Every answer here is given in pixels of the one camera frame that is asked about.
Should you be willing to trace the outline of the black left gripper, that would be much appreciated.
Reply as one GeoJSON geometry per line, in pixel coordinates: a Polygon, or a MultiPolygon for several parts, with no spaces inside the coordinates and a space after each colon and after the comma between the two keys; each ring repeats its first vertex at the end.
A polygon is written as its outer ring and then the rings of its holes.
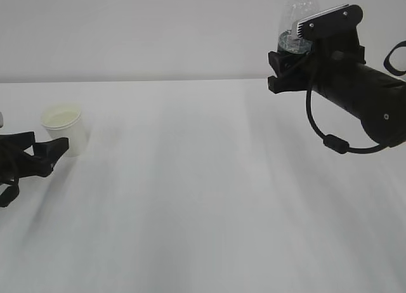
{"type": "Polygon", "coordinates": [[[45,178],[69,149],[69,139],[35,143],[33,131],[1,135],[1,184],[17,185],[21,178],[45,178]],[[24,150],[33,147],[34,155],[24,150]]]}

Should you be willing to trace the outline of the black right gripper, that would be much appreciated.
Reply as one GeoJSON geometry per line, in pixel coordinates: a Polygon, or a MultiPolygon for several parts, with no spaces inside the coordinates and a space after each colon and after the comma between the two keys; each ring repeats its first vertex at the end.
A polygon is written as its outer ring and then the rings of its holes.
{"type": "Polygon", "coordinates": [[[268,77],[268,89],[272,93],[307,90],[315,69],[318,72],[314,84],[330,71],[349,70],[366,64],[365,48],[360,44],[355,29],[341,31],[315,42],[305,41],[299,51],[270,51],[268,62],[276,74],[285,74],[285,77],[268,77]]]}

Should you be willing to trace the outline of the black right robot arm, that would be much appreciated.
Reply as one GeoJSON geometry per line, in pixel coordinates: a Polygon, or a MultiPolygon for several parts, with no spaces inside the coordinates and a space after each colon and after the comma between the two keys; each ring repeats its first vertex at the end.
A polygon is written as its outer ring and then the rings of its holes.
{"type": "Polygon", "coordinates": [[[311,112],[313,93],[356,117],[376,142],[374,150],[396,147],[405,143],[405,82],[366,66],[364,54],[356,30],[317,39],[302,54],[271,51],[275,75],[268,78],[269,90],[305,91],[308,120],[326,144],[350,147],[318,128],[311,112]]]}

